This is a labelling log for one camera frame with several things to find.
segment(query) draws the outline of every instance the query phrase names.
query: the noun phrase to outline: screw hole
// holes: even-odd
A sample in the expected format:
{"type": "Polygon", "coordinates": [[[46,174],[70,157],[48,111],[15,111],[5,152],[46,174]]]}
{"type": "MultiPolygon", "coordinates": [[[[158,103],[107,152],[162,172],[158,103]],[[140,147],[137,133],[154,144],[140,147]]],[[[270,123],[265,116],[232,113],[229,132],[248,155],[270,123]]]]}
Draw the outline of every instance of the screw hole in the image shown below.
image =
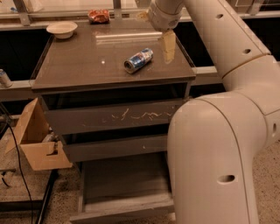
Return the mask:
{"type": "Polygon", "coordinates": [[[274,124],[273,124],[272,136],[274,137],[276,134],[277,134],[277,125],[274,123],[274,124]]]}
{"type": "Polygon", "coordinates": [[[225,176],[221,176],[218,178],[218,182],[220,184],[230,183],[230,182],[233,182],[234,180],[235,180],[234,175],[225,175],[225,176]]]}
{"type": "Polygon", "coordinates": [[[216,18],[222,18],[224,15],[223,14],[218,14],[217,16],[216,16],[216,18]]]}
{"type": "Polygon", "coordinates": [[[250,52],[251,52],[251,49],[245,49],[245,50],[243,51],[244,54],[249,54],[250,52]]]}

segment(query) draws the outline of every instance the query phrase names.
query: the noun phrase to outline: open drawer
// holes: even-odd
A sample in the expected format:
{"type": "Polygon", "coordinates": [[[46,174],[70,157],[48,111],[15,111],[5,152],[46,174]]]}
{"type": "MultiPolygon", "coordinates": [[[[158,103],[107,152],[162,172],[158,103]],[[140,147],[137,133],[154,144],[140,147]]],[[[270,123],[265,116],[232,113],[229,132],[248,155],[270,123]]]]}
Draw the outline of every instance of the open drawer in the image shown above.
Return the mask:
{"type": "Polygon", "coordinates": [[[173,212],[163,152],[83,162],[72,223],[117,223],[173,212]]]}

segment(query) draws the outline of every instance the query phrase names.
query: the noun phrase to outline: drawer front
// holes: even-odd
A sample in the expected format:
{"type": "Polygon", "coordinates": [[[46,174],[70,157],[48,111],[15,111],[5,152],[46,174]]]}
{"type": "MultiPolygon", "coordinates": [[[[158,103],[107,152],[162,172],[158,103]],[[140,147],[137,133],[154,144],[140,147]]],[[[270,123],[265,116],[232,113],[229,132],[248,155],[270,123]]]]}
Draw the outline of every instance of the drawer front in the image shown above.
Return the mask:
{"type": "Polygon", "coordinates": [[[136,136],[92,143],[74,143],[63,147],[71,162],[139,155],[166,151],[166,149],[167,135],[136,136]]]}
{"type": "Polygon", "coordinates": [[[169,123],[183,101],[161,101],[90,108],[71,108],[45,112],[58,135],[101,130],[119,130],[169,123]]]}

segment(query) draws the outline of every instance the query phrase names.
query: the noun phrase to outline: blue can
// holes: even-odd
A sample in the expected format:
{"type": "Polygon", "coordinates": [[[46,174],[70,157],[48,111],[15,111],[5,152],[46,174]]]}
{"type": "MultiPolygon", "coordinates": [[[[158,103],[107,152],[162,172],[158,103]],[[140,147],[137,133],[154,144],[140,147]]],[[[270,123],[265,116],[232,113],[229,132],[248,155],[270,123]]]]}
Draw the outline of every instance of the blue can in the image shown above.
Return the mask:
{"type": "Polygon", "coordinates": [[[141,52],[136,53],[131,58],[124,61],[124,68],[129,74],[133,74],[141,67],[150,62],[153,58],[153,51],[145,48],[141,52]]]}

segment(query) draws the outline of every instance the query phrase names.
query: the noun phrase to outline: cardboard box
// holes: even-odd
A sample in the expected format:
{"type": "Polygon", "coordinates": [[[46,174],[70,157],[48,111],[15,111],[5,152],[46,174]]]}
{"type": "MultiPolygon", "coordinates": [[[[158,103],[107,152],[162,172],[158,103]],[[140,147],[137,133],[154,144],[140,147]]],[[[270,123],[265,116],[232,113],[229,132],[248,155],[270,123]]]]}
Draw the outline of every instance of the cardboard box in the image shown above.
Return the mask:
{"type": "MultiPolygon", "coordinates": [[[[36,98],[25,106],[14,129],[17,145],[23,150],[34,171],[69,168],[73,165],[68,161],[61,141],[58,141],[57,145],[55,142],[42,143],[49,133],[49,128],[43,109],[36,98]]],[[[5,152],[15,148],[11,136],[5,152]]]]}

